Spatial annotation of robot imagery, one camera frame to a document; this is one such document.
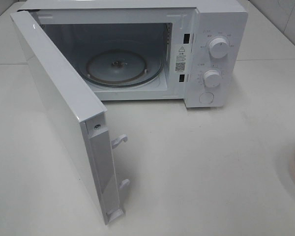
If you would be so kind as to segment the white upper power knob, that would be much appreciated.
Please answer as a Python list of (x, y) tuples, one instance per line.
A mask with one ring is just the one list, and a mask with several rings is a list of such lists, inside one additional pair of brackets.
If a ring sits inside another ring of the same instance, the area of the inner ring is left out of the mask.
[(208, 50), (210, 55), (215, 59), (221, 59), (228, 54), (229, 41), (224, 36), (214, 37), (208, 43)]

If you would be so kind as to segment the glass microwave turntable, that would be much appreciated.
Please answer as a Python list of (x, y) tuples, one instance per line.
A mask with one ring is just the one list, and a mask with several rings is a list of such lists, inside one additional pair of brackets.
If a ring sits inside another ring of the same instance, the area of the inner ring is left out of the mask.
[(91, 83), (108, 88), (130, 88), (152, 81), (163, 69), (164, 47), (134, 40), (110, 40), (79, 62)]

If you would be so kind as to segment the round door release button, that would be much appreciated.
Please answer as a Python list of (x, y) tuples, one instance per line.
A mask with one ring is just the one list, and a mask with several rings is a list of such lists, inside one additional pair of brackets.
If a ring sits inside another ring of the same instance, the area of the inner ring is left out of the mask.
[(211, 92), (204, 92), (199, 97), (199, 102), (202, 104), (211, 104), (214, 100), (214, 94)]

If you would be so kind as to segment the white warning label sticker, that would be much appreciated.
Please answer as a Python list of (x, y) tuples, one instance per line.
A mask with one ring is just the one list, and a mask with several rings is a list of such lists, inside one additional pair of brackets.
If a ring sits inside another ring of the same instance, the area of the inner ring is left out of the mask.
[(175, 72), (184, 72), (187, 64), (187, 49), (183, 45), (175, 48)]

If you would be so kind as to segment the white microwave oven body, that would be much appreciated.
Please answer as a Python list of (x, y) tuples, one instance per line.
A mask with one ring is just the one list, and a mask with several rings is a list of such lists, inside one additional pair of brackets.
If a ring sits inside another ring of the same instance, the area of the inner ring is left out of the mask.
[[(225, 104), (247, 11), (236, 0), (29, 0), (17, 10), (27, 11), (102, 101), (181, 99), (188, 108)], [(229, 51), (213, 58), (208, 43), (224, 36)], [(79, 62), (110, 40), (134, 40), (164, 47), (160, 74), (152, 81), (130, 88), (108, 88), (84, 78)], [(175, 72), (175, 48), (187, 49), (184, 72)], [(203, 74), (218, 70), (219, 86), (204, 85)], [(214, 94), (202, 104), (204, 92)]]

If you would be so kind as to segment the white timer knob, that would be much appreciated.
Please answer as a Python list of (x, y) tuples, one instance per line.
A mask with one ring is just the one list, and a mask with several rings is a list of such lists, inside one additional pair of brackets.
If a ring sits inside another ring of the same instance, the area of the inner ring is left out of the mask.
[(220, 85), (222, 81), (221, 73), (218, 70), (208, 70), (203, 74), (204, 85), (208, 88), (214, 88)]

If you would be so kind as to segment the white microwave door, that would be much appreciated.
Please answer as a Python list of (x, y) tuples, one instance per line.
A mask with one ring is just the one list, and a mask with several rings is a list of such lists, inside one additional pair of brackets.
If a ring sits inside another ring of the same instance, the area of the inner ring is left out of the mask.
[(27, 11), (11, 15), (41, 101), (105, 223), (123, 215), (121, 196), (129, 180), (118, 181), (106, 107)]

